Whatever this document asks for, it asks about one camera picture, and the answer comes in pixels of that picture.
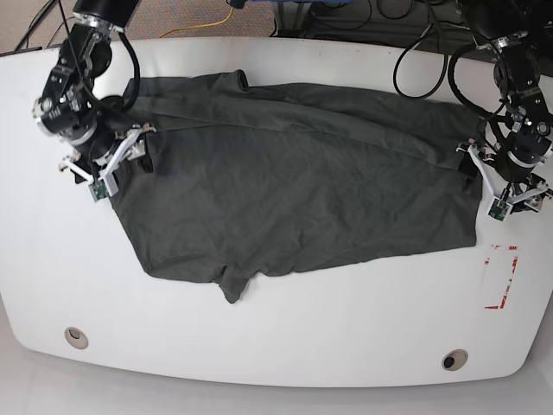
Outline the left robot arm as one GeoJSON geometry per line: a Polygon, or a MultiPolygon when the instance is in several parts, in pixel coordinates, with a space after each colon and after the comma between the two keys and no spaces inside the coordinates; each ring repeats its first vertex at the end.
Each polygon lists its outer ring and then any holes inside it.
{"type": "Polygon", "coordinates": [[[504,221],[516,212],[539,212],[552,190],[534,169],[552,157],[552,115],[539,86],[539,59],[550,55],[552,4],[548,1],[459,1],[461,31],[472,42],[443,56],[440,82],[480,121],[477,137],[457,150],[477,169],[491,194],[487,214],[504,221]],[[464,96],[455,82],[459,59],[487,51],[500,105],[490,112],[464,96]]]}

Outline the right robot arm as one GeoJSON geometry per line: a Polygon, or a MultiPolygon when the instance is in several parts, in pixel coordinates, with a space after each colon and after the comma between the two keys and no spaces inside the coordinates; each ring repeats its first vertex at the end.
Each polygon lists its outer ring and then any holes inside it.
{"type": "Polygon", "coordinates": [[[130,109],[140,90],[140,66],[125,34],[137,6],[136,1],[78,1],[73,6],[76,22],[65,27],[67,38],[35,102],[33,117],[39,127],[71,146],[71,155],[60,167],[71,169],[77,183],[97,180],[131,130],[139,126],[130,109]],[[111,64],[113,34],[129,54],[133,76],[125,95],[99,99],[92,89],[111,64]]]}

